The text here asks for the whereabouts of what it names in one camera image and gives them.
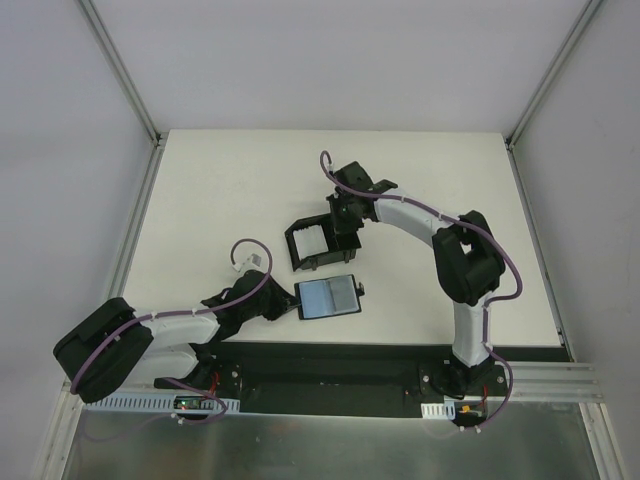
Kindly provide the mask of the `black card tray box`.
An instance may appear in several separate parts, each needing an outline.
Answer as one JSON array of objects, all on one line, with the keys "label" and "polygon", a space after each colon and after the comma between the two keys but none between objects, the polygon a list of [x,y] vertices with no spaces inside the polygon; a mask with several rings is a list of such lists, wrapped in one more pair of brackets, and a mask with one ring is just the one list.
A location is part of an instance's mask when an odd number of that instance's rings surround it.
[{"label": "black card tray box", "polygon": [[296,220],[285,230],[284,237],[293,271],[349,263],[361,248],[356,233],[335,232],[329,213]]}]

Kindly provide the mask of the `black leather card holder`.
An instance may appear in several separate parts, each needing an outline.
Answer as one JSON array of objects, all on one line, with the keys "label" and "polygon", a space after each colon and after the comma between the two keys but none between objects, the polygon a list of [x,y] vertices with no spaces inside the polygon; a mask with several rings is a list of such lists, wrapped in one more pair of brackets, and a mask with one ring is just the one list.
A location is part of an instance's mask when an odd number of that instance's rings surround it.
[{"label": "black leather card holder", "polygon": [[360,313],[364,285],[353,274],[298,282],[294,285],[301,321]]}]

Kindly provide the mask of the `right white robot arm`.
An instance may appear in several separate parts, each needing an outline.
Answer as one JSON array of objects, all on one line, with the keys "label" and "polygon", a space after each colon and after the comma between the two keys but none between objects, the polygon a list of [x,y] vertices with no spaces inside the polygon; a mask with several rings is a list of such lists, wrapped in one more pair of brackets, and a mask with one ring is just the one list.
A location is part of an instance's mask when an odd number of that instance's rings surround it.
[{"label": "right white robot arm", "polygon": [[326,151],[320,165],[335,186],[326,200],[336,235],[355,234],[369,220],[393,226],[432,249],[439,285],[453,302],[454,341],[445,377],[461,394],[476,392],[495,363],[488,307],[507,267],[485,217],[475,210],[458,217],[444,214],[394,182],[373,182],[357,162],[335,171]]}]

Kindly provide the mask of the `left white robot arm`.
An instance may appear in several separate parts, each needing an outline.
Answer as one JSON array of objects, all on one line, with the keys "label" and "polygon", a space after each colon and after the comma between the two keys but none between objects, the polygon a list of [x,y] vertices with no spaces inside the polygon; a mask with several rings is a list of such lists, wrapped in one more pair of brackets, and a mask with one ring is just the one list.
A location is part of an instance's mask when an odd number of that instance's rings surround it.
[{"label": "left white robot arm", "polygon": [[111,298],[63,336],[53,356],[71,391],[87,404],[127,383],[162,388],[174,378],[199,389],[211,377],[206,357],[213,345],[254,318],[275,321],[298,306],[299,299],[270,275],[249,269],[195,309],[137,317],[124,298]]}]

